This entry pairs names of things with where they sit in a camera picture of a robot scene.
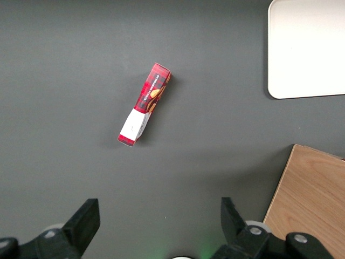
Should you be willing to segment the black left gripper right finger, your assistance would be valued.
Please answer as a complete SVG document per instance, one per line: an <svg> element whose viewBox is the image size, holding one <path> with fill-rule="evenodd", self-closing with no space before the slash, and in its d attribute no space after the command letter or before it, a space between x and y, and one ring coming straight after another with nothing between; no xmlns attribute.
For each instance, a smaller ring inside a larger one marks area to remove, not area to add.
<svg viewBox="0 0 345 259"><path fill-rule="evenodd" d="M247 223L229 197L221 199L220 221L226 244L218 248L213 258L333 258L310 234L292 232L282 240L263 224Z"/></svg>

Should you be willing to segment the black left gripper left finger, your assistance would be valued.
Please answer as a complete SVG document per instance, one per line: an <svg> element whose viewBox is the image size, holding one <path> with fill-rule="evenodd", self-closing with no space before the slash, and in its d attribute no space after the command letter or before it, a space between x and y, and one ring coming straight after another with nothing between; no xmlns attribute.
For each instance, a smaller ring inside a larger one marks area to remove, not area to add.
<svg viewBox="0 0 345 259"><path fill-rule="evenodd" d="M2 237L1 258L82 258L99 227L99 201L87 199L61 227L51 226L29 242Z"/></svg>

